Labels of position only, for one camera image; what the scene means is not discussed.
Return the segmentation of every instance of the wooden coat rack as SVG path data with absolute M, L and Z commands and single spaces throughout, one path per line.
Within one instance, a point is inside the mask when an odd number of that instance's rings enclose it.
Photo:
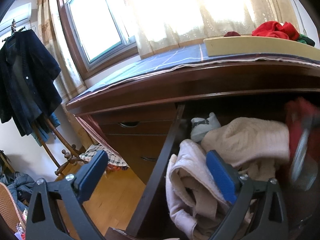
M 13 19 L 12 24 L 11 24 L 11 36 L 12 37 L 14 34 L 16 33 L 16 21 Z M 57 160 L 55 159 L 55 157 L 52 155 L 50 149 L 48 148 L 48 146 L 46 145 L 46 143 L 42 140 L 40 132 L 36 126 L 36 124 L 33 122 L 31 123 L 31 128 L 33 129 L 33 131 L 35 132 L 35 134 L 37 135 L 41 145 L 44 147 L 44 149 L 46 150 L 46 152 L 48 153 L 49 157 L 51 158 L 51 160 L 54 162 L 54 164 L 57 166 L 57 170 L 54 172 L 57 176 L 59 176 L 60 174 L 62 176 L 63 175 L 63 171 L 64 169 L 68 166 L 68 164 L 73 164 L 76 165 L 77 162 L 84 162 L 87 163 L 86 161 L 80 159 L 79 155 L 82 153 L 78 150 L 76 150 L 76 145 L 70 145 L 66 139 L 58 132 L 58 130 L 55 128 L 55 126 L 52 124 L 52 122 L 49 120 L 49 118 L 44 117 L 44 120 L 46 122 L 46 124 L 48 125 L 48 127 L 52 130 L 52 132 L 58 137 L 58 139 L 63 143 L 63 145 L 67 148 L 67 150 L 69 150 L 70 152 L 67 152 L 66 150 L 62 150 L 62 154 L 64 155 L 64 157 L 67 159 L 67 161 L 60 165 Z

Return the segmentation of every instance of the red cloth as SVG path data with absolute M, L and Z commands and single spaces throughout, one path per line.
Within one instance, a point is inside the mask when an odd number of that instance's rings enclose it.
M 237 32 L 227 32 L 225 35 L 223 35 L 223 37 L 234 37 L 234 36 L 241 36 L 241 35 Z
M 256 28 L 252 32 L 252 36 L 273 37 L 296 41 L 300 34 L 291 23 L 285 22 L 282 26 L 278 22 L 269 21 Z
M 285 122 L 289 129 L 290 160 L 292 161 L 302 134 L 301 120 L 305 116 L 320 113 L 320 110 L 304 98 L 290 101 L 285 107 L 287 110 Z M 320 128 L 311 130 L 307 154 L 316 162 L 320 160 Z

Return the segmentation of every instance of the black coat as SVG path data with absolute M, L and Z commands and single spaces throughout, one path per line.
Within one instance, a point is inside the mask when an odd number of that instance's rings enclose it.
M 29 102 L 38 112 L 49 117 L 62 102 L 53 85 L 60 71 L 56 60 L 32 30 L 15 33 L 0 50 L 1 122 L 13 118 L 21 136 L 32 133 L 30 123 L 34 120 L 28 115 Z M 26 90 L 31 100 L 21 95 Z

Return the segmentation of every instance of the drawer handle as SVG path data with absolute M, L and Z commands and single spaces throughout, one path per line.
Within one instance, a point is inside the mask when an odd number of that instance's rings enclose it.
M 148 158 L 148 157 L 141 157 L 144 161 L 156 162 L 158 158 Z
M 139 122 L 120 122 L 118 124 L 123 128 L 132 128 L 138 126 Z

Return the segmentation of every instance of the lace curtain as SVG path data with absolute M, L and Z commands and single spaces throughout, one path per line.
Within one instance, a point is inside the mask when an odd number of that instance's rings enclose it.
M 139 54 L 202 43 L 228 31 L 251 34 L 266 21 L 291 22 L 299 30 L 290 0 L 124 0 Z

